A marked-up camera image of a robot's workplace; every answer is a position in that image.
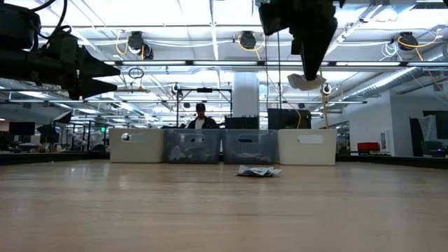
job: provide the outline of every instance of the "crumpled paper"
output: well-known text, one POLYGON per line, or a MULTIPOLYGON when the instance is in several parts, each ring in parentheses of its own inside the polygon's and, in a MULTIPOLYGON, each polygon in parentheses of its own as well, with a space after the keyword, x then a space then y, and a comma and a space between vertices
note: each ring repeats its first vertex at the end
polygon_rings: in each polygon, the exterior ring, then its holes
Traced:
POLYGON ((239 171, 235 176, 259 176, 259 177, 271 177, 275 174, 280 173, 280 169, 274 169, 273 167, 263 168, 263 167, 253 167, 249 168, 244 165, 239 166, 239 171))

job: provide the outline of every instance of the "white pillar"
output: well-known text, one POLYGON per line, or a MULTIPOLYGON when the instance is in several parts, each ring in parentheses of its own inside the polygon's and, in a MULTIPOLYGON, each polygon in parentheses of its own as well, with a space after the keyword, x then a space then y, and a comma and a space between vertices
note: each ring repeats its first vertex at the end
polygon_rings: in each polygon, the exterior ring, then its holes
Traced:
POLYGON ((260 115, 260 92, 256 73, 235 73, 232 90, 233 117, 260 115))

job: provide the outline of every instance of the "plastic bin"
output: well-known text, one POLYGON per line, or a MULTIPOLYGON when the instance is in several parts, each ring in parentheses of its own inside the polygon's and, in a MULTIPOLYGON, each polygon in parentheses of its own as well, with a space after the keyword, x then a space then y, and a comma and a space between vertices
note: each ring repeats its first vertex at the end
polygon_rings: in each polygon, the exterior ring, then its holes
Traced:
POLYGON ((223 150, 225 164, 273 165, 277 155, 277 131, 225 129, 223 150))
POLYGON ((110 129, 111 162, 161 163, 163 129, 110 129))
POLYGON ((280 129, 281 165, 335 165, 337 129, 280 129))
POLYGON ((165 159, 171 164, 217 164, 219 129, 166 129, 165 159))

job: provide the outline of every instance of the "black cap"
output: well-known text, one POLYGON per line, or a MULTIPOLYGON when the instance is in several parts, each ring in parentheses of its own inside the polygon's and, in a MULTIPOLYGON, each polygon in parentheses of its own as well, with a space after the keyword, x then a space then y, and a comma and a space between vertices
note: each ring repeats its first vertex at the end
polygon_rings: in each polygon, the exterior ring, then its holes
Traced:
POLYGON ((196 104, 196 111, 204 112, 205 111, 205 104, 196 104))

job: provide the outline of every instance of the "gray translucent bin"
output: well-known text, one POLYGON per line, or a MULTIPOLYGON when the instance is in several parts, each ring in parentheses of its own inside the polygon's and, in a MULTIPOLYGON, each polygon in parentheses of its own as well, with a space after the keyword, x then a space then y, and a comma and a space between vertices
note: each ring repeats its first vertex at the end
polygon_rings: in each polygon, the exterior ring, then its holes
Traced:
POLYGON ((273 165, 277 156, 277 131, 225 129, 224 163, 234 165, 273 165))
POLYGON ((219 162, 219 129, 166 129, 165 160, 172 164, 219 162))

